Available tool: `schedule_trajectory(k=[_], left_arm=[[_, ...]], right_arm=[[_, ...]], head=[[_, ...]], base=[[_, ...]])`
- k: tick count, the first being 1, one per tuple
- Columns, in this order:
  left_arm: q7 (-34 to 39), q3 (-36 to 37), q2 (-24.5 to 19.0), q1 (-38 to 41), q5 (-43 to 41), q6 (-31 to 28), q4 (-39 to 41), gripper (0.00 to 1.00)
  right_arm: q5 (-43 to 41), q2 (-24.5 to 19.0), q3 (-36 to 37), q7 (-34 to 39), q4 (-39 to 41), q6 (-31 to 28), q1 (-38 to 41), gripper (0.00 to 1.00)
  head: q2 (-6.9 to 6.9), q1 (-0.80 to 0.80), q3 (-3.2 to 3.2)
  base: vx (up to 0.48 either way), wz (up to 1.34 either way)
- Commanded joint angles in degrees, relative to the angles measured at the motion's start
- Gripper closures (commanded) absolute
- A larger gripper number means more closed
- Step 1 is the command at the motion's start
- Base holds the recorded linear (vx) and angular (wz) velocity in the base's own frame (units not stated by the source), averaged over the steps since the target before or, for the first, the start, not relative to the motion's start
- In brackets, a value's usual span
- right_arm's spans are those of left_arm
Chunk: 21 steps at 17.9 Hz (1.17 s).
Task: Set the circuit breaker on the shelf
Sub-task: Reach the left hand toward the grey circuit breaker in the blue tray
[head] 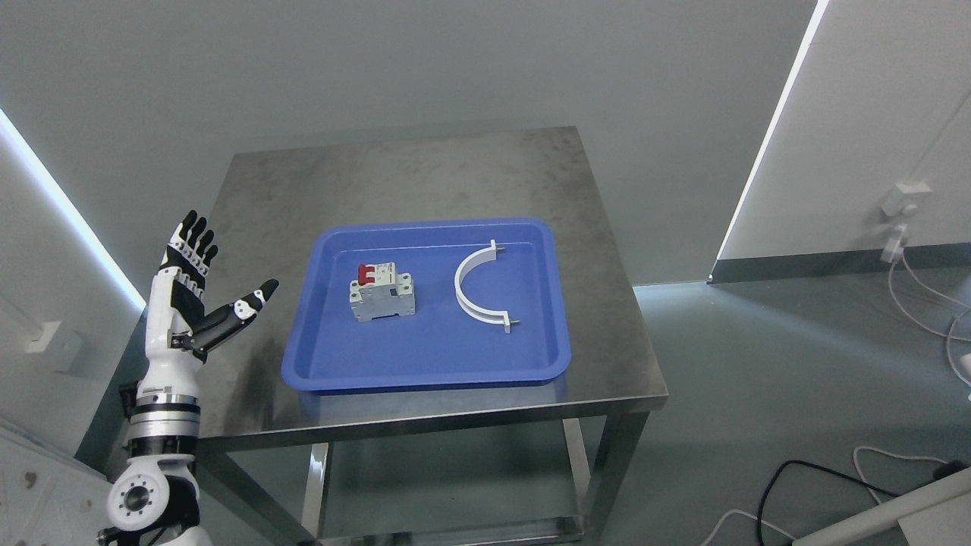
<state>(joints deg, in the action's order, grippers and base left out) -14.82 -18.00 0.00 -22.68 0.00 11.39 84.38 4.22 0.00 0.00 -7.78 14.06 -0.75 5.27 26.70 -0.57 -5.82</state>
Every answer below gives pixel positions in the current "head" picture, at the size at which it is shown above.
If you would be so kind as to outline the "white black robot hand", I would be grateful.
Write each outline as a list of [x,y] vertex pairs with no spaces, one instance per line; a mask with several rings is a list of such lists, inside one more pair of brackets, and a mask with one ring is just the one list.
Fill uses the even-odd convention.
[[205,310],[207,277],[218,246],[207,218],[190,210],[168,240],[150,284],[146,322],[149,367],[138,397],[197,397],[196,376],[209,353],[256,321],[280,283],[269,279],[252,293]]

